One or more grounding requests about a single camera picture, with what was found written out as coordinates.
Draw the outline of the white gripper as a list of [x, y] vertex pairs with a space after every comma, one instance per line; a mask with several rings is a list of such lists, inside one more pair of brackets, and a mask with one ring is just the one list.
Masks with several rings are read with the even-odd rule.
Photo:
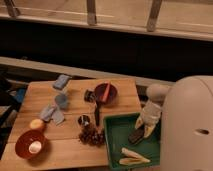
[[150, 100], [148, 100], [145, 106], [142, 108], [140, 117], [136, 120], [135, 129], [144, 126], [144, 137], [148, 138], [155, 129], [155, 124], [159, 122], [161, 117], [162, 107]]

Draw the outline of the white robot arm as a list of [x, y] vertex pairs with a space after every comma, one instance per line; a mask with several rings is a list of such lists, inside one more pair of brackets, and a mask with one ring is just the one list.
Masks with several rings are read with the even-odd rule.
[[140, 111], [136, 120], [135, 128], [144, 127], [144, 137], [148, 138], [154, 131], [161, 118], [162, 106], [170, 86], [162, 84], [152, 84], [146, 89], [148, 101]]

